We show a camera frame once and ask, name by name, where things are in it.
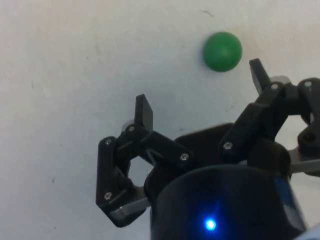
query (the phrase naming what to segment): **black cylindrical base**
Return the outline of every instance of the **black cylindrical base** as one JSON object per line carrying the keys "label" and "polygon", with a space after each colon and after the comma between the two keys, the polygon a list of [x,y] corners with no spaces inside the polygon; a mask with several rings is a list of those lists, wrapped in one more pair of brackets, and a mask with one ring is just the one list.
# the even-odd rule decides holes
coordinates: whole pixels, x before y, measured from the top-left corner
{"label": "black cylindrical base", "polygon": [[247,166],[189,172],[151,207],[151,240],[292,240],[302,232],[289,221],[274,176]]}

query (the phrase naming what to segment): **green ball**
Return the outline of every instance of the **green ball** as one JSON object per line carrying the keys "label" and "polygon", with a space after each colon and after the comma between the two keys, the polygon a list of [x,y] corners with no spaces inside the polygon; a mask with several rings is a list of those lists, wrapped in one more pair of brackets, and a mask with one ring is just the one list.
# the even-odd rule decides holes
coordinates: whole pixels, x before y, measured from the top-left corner
{"label": "green ball", "polygon": [[203,48],[205,64],[216,72],[227,72],[233,69],[240,62],[241,56],[241,42],[229,32],[213,34]]}

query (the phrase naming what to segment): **black plastic part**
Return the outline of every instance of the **black plastic part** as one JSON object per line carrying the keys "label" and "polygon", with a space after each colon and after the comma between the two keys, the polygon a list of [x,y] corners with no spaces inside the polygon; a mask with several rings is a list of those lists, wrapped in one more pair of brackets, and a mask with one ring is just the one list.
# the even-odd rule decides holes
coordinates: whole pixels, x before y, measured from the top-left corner
{"label": "black plastic part", "polygon": [[301,117],[309,125],[298,136],[299,151],[305,156],[320,157],[320,80],[306,79],[299,83],[298,90],[305,105]]}
{"label": "black plastic part", "polygon": [[[249,104],[224,136],[219,146],[221,158],[226,163],[237,164],[248,157],[259,138],[274,141],[288,115],[277,106],[285,97],[285,87],[280,82],[268,85],[258,99]],[[232,143],[225,149],[225,143]]]}
{"label": "black plastic part", "polygon": [[191,171],[151,205],[151,240],[292,240],[302,232],[289,222],[275,178],[247,166]]}
{"label": "black plastic part", "polygon": [[[189,149],[156,131],[148,131],[142,126],[132,124],[126,128],[125,134],[134,144],[143,146],[141,148],[143,152],[139,155],[143,157],[147,155],[153,165],[167,165],[176,171],[184,172],[194,163],[193,153]],[[187,154],[188,158],[181,160],[182,154]]]}
{"label": "black plastic part", "polygon": [[253,83],[258,93],[261,93],[271,83],[270,78],[259,58],[249,61]]}
{"label": "black plastic part", "polygon": [[144,94],[135,98],[134,124],[149,131],[154,129],[154,114]]}
{"label": "black plastic part", "polygon": [[288,179],[290,175],[290,155],[287,149],[277,142],[259,138],[249,152],[247,165],[265,170]]}
{"label": "black plastic part", "polygon": [[[117,139],[107,137],[98,145],[97,179],[95,202],[119,228],[125,227],[136,220],[144,211],[132,214],[126,219],[114,219],[109,212],[117,210],[136,195],[136,189],[126,173],[116,166]],[[106,193],[112,193],[110,199],[105,199]]]}
{"label": "black plastic part", "polygon": [[196,168],[225,164],[220,158],[219,144],[233,123],[225,123],[187,135],[175,141],[193,152]]}

